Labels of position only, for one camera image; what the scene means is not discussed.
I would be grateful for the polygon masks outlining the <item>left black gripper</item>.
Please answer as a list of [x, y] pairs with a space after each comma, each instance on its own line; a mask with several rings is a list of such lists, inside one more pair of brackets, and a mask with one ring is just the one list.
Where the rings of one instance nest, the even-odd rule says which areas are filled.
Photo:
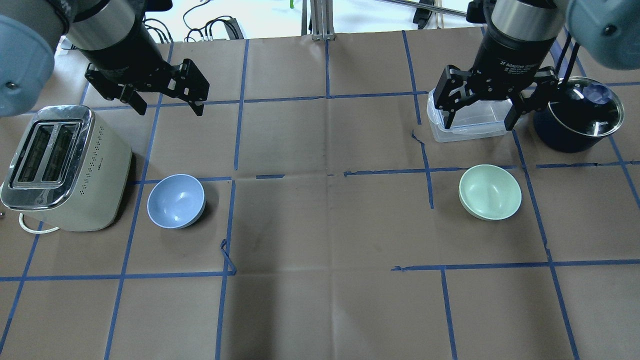
[[138, 92], [167, 91], [170, 98], [187, 103], [196, 116], [203, 115], [210, 82], [189, 58], [170, 66], [141, 21], [135, 21], [119, 42], [87, 50], [85, 57], [89, 64], [84, 76], [105, 100], [118, 100], [144, 116], [147, 102]]

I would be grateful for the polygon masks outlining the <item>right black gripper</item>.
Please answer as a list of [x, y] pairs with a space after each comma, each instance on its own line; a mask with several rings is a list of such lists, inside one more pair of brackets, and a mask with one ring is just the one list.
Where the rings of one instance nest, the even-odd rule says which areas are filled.
[[[442, 112], [444, 128], [450, 129], [457, 112], [476, 101], [508, 98], [511, 107], [503, 120], [508, 132], [521, 116], [542, 111], [558, 91], [557, 71], [553, 67], [540, 69], [554, 41], [513, 38], [489, 23], [470, 71], [448, 64], [433, 91], [434, 106]], [[530, 96], [522, 95], [532, 83], [535, 89]]]

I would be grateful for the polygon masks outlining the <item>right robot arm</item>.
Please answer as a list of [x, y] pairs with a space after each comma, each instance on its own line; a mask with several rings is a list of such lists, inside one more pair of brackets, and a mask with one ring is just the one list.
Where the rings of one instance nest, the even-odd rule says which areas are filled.
[[637, 0], [472, 0], [466, 20], [486, 25], [473, 65], [449, 64], [432, 92], [445, 129], [478, 101], [511, 102], [506, 130], [541, 110], [559, 87], [557, 70], [542, 63], [564, 28], [601, 66], [638, 69], [639, 12]]

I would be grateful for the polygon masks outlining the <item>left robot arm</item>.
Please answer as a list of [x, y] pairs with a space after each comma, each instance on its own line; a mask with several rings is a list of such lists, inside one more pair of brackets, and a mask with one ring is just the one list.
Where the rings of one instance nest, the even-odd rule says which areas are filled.
[[191, 59], [163, 59], [143, 18], [165, 12], [171, 0], [3, 0], [0, 7], [2, 117], [30, 111], [53, 74], [62, 37], [87, 59], [85, 78], [107, 101], [141, 116], [143, 92], [160, 93], [204, 111], [210, 82]]

